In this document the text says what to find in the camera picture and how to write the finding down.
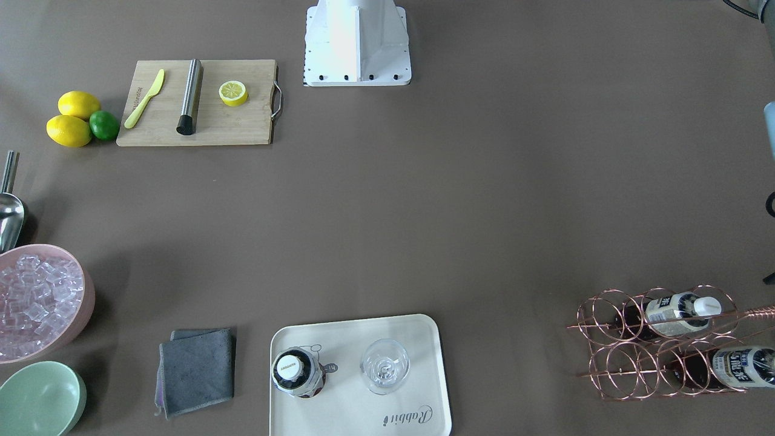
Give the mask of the tea bottle white cap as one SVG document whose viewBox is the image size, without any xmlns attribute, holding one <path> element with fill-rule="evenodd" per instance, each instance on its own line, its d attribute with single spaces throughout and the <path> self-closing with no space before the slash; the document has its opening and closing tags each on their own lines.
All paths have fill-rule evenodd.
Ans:
<svg viewBox="0 0 775 436">
<path fill-rule="evenodd" d="M 321 350 L 321 345 L 294 346 L 277 354 L 269 375 L 274 389 L 301 399 L 320 394 L 326 384 Z"/>
</svg>

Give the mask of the copper wire bottle basket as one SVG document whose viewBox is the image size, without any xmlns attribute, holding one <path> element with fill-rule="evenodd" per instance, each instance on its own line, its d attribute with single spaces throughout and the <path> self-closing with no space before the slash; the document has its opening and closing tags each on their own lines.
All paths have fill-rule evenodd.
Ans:
<svg viewBox="0 0 775 436">
<path fill-rule="evenodd" d="M 733 298 L 713 285 L 696 285 L 687 291 L 699 296 L 712 296 L 722 304 L 722 313 L 710 315 L 710 325 L 703 331 L 675 339 L 645 342 L 623 339 L 613 320 L 629 305 L 644 305 L 662 296 L 679 294 L 664 288 L 629 295 L 608 289 L 584 301 L 578 308 L 578 329 L 589 343 L 590 359 L 584 376 L 592 381 L 604 400 L 642 400 L 650 397 L 731 394 L 750 389 L 692 389 L 682 386 L 667 372 L 667 365 L 695 351 L 734 346 L 764 346 L 773 349 L 773 305 L 744 310 Z"/>
</svg>

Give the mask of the tea bottle in basket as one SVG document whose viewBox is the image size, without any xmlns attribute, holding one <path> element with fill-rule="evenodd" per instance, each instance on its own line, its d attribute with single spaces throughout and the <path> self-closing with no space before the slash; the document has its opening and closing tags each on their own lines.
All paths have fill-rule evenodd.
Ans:
<svg viewBox="0 0 775 436">
<path fill-rule="evenodd" d="M 709 316 L 721 313 L 722 304 L 717 298 L 687 291 L 640 306 L 626 306 L 613 320 L 613 326 L 623 339 L 652 342 L 703 331 L 710 325 Z"/>
</svg>

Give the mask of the tea bottle lying low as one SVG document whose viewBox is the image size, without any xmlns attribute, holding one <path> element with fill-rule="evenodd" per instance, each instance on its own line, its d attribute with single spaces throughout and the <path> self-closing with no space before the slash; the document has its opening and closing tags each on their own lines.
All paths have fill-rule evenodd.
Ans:
<svg viewBox="0 0 775 436">
<path fill-rule="evenodd" d="M 692 389 L 773 388 L 772 348 L 734 346 L 690 353 L 667 365 L 667 372 Z"/>
</svg>

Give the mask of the clear wine glass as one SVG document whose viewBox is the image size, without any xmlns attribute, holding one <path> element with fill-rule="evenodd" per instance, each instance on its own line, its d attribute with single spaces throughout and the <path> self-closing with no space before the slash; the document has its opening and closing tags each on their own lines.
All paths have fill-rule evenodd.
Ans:
<svg viewBox="0 0 775 436">
<path fill-rule="evenodd" d="M 389 395 L 404 386 L 411 360 L 401 342 L 379 339 L 361 354 L 360 371 L 368 390 L 375 395 Z"/>
</svg>

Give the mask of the wooden cutting board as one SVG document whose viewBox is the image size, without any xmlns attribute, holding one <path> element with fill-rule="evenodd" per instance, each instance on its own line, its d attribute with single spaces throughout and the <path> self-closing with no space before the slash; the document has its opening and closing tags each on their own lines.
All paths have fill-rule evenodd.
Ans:
<svg viewBox="0 0 775 436">
<path fill-rule="evenodd" d="M 121 128 L 120 147 L 176 147 L 221 145 L 268 145 L 273 139 L 274 59 L 202 60 L 202 80 L 196 105 L 196 131 L 181 135 L 176 127 L 185 100 L 186 77 L 191 61 L 138 61 L 125 102 L 125 121 L 146 96 L 157 72 L 164 70 L 164 83 L 150 99 L 135 127 Z M 246 86 L 243 105 L 228 107 L 220 96 L 222 83 L 237 80 Z"/>
</svg>

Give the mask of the white serving tray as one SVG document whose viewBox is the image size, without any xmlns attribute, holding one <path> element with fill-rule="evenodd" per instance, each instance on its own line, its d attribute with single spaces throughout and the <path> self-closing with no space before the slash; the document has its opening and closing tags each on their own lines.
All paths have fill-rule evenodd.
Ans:
<svg viewBox="0 0 775 436">
<path fill-rule="evenodd" d="M 394 339 L 409 353 L 409 374 L 398 390 L 377 395 L 360 369 L 366 348 Z M 337 369 L 319 394 L 300 399 L 269 390 L 271 435 L 449 435 L 453 419 L 438 326 L 424 314 L 286 326 L 269 356 L 299 347 Z"/>
</svg>

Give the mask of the half lemon slice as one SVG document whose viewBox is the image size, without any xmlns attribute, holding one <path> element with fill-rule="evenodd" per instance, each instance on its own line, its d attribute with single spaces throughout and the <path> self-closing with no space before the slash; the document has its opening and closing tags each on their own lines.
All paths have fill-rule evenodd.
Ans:
<svg viewBox="0 0 775 436">
<path fill-rule="evenodd" d="M 221 101 L 227 107 L 239 107 L 248 99 L 248 90 L 243 82 L 230 80 L 219 86 L 218 90 Z"/>
</svg>

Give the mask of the steel muddler rod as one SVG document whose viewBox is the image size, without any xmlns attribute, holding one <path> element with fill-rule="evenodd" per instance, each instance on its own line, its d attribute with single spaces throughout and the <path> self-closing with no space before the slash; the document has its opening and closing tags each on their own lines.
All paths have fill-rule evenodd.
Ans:
<svg viewBox="0 0 775 436">
<path fill-rule="evenodd" d="M 197 111 L 201 94 L 204 67 L 199 59 L 192 59 L 186 77 L 185 92 L 183 92 L 182 111 L 178 118 L 176 131 L 180 135 L 190 136 L 196 132 Z"/>
</svg>

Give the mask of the grey cloth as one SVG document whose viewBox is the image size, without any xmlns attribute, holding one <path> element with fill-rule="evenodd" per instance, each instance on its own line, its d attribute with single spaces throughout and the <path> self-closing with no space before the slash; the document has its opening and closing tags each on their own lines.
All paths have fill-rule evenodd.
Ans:
<svg viewBox="0 0 775 436">
<path fill-rule="evenodd" d="M 159 345 L 158 413 L 169 420 L 232 400 L 235 342 L 229 328 L 172 331 Z"/>
</svg>

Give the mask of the yellow plastic knife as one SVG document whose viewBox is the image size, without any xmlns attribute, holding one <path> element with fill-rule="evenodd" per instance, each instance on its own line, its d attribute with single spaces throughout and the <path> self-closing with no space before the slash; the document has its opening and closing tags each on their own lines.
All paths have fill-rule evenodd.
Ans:
<svg viewBox="0 0 775 436">
<path fill-rule="evenodd" d="M 136 126 L 139 119 L 143 116 L 143 112 L 146 110 L 146 107 L 150 100 L 157 96 L 161 88 L 163 87 L 163 83 L 165 80 L 165 71 L 164 69 L 160 69 L 157 72 L 157 76 L 155 77 L 155 80 L 153 80 L 152 85 L 148 88 L 147 93 L 144 97 L 139 101 L 138 105 L 134 108 L 132 113 L 127 117 L 127 120 L 124 122 L 124 128 L 125 129 L 132 129 Z"/>
</svg>

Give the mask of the green lime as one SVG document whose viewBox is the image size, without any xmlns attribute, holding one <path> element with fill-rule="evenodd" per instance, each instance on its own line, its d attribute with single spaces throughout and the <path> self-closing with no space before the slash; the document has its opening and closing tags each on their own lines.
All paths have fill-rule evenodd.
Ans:
<svg viewBox="0 0 775 436">
<path fill-rule="evenodd" d="M 120 121 L 109 111 L 94 111 L 88 119 L 91 134 L 98 140 L 114 141 L 119 130 Z"/>
</svg>

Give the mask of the yellow lemon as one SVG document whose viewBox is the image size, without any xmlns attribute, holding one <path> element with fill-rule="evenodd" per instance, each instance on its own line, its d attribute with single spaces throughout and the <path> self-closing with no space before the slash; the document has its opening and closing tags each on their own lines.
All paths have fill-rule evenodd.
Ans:
<svg viewBox="0 0 775 436">
<path fill-rule="evenodd" d="M 88 122 L 75 116 L 57 115 L 46 124 L 48 136 L 64 147 L 83 147 L 92 139 Z"/>
<path fill-rule="evenodd" d="M 88 121 L 95 111 L 101 109 L 99 99 L 86 91 L 68 91 L 58 99 L 58 110 L 61 115 L 74 116 L 83 121 Z"/>
</svg>

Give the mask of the pink bowl of ice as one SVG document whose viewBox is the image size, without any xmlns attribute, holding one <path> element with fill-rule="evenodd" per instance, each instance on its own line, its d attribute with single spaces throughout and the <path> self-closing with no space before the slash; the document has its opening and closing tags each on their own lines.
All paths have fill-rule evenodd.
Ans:
<svg viewBox="0 0 775 436">
<path fill-rule="evenodd" d="M 78 336 L 91 318 L 91 277 L 68 251 L 27 245 L 2 254 L 1 362 L 39 358 Z"/>
</svg>

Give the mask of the steel ice scoop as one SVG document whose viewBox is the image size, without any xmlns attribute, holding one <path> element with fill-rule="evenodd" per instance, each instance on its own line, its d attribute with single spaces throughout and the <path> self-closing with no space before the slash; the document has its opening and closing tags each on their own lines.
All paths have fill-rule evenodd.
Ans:
<svg viewBox="0 0 775 436">
<path fill-rule="evenodd" d="M 16 180 L 19 152 L 9 151 L 2 176 L 1 188 L 1 253 L 12 250 L 19 240 L 25 223 L 25 205 L 12 193 Z"/>
</svg>

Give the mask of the green bowl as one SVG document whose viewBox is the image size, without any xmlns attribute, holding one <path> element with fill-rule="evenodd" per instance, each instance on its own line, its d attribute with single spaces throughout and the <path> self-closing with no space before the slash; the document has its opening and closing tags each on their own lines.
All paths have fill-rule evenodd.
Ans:
<svg viewBox="0 0 775 436">
<path fill-rule="evenodd" d="M 67 365 L 37 362 L 14 373 L 1 389 L 2 435 L 66 435 L 85 409 L 87 390 Z"/>
</svg>

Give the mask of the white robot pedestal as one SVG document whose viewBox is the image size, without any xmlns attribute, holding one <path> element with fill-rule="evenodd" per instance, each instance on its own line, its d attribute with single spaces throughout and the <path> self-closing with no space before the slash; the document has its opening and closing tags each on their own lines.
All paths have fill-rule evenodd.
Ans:
<svg viewBox="0 0 775 436">
<path fill-rule="evenodd" d="M 405 9 L 393 1 L 319 1 L 306 11 L 307 87 L 409 85 Z"/>
</svg>

